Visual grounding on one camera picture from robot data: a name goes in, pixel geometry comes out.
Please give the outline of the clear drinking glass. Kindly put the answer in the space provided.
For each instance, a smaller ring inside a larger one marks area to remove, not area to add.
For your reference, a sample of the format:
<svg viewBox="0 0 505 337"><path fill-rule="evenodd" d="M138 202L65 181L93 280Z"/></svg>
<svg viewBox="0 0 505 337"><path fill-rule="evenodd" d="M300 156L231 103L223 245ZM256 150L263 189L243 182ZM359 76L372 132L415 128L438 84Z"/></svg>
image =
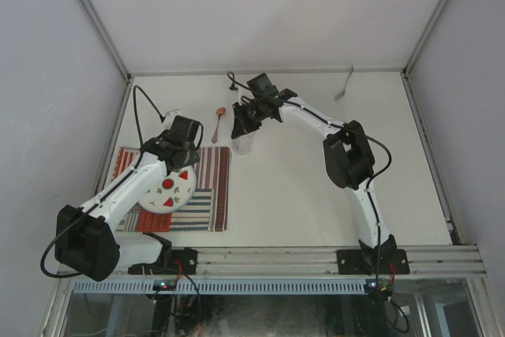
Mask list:
<svg viewBox="0 0 505 337"><path fill-rule="evenodd" d="M232 140L233 153L237 155L248 155L253 149L254 132L247 133L243 136Z"/></svg>

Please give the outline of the pink handled spoon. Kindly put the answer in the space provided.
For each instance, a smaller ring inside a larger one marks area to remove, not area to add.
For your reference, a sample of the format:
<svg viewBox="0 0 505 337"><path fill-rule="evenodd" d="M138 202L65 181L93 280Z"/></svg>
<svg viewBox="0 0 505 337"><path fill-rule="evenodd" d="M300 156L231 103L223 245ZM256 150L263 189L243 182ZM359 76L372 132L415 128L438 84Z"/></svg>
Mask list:
<svg viewBox="0 0 505 337"><path fill-rule="evenodd" d="M219 126L220 126L220 122L221 122L222 117L226 114L226 108L225 107L218 108L216 110L215 114L216 114L216 117L217 117L217 122L216 122L214 133L213 133L212 138L211 138L211 142L213 144L216 144L218 142L218 139L219 139Z"/></svg>

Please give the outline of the white watermelon pattern plate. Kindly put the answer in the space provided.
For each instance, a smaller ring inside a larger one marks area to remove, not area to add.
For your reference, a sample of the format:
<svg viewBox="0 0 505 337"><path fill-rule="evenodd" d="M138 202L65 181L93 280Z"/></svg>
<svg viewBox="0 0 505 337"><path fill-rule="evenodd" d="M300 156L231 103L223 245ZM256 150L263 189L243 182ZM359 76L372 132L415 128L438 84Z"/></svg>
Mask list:
<svg viewBox="0 0 505 337"><path fill-rule="evenodd" d="M171 172L153 185L138 204L148 212L168 214L186 205L196 191L196 173L193 167Z"/></svg>

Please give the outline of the striped patchwork placemat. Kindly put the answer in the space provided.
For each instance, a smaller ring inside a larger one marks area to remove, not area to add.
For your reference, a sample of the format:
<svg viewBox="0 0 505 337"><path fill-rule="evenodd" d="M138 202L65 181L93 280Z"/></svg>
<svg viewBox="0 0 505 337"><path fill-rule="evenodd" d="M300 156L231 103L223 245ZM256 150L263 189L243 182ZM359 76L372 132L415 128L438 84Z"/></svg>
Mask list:
<svg viewBox="0 0 505 337"><path fill-rule="evenodd" d="M227 229L228 189L231 152L228 147L204 147L200 161L192 167L196 173L196 191L177 211L155 214L138 202L120 221L121 232L208 231Z"/></svg>

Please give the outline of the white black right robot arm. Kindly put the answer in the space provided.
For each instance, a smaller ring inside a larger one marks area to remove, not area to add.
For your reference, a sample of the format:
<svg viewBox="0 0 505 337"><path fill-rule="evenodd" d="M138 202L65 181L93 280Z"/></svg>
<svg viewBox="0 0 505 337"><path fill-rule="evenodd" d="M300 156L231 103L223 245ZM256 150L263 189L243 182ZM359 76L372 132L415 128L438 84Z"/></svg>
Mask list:
<svg viewBox="0 0 505 337"><path fill-rule="evenodd" d="M284 122L287 116L293 116L315 130L322 138L327 176L333 184L348 192L357 208L357 236L363 265L370 272L382 272L389 266L397 244L382 216L374 181L391 166L391 151L366 135L358 121L332 120L309 106L296 92L288 88L278 90L266 73L254 77L246 85L239 83L234 73L226 75L231 81L230 90L242 88L252 94L251 98L242 96L232 106L234 149L245 154L254 133L267 119Z"/></svg>

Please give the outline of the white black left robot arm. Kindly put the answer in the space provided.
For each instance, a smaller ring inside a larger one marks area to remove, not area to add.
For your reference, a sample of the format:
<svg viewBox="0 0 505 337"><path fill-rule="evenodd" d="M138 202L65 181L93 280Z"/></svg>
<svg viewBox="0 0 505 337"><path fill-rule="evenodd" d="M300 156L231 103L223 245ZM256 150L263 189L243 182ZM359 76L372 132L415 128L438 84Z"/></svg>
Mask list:
<svg viewBox="0 0 505 337"><path fill-rule="evenodd" d="M199 162L203 136L200 122L177 115L169 129L145 141L137 161L106 188L75 208L63 207L57 216L56 236L49 249L74 275L96 282L117 268L147 265L163 274L173 263L172 244L153 233L116 236L125 215L142 199L155 210L172 213L184 207L196 191L193 167Z"/></svg>

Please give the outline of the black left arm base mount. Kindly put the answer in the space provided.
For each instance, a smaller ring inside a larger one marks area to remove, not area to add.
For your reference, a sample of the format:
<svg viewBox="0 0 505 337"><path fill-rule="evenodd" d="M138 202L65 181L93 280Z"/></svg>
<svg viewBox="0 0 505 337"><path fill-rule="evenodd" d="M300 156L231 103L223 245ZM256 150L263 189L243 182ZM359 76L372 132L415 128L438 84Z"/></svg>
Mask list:
<svg viewBox="0 0 505 337"><path fill-rule="evenodd" d="M176 275L182 272L186 275L196 273L198 252L195 249L184 248L167 250L152 264L134 264L128 268L130 275Z"/></svg>

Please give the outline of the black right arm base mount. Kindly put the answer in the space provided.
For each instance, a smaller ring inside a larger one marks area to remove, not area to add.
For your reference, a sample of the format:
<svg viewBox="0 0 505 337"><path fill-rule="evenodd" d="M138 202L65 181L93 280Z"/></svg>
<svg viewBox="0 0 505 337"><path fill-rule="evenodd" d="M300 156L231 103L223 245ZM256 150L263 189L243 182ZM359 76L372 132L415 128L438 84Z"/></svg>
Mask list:
<svg viewBox="0 0 505 337"><path fill-rule="evenodd" d="M380 259L380 266L376 268L377 261L367 261L365 252L361 249L340 249L336 252L338 270L340 275L392 275L393 269L397 275L408 275L410 264L404 249L396 249L388 258Z"/></svg>

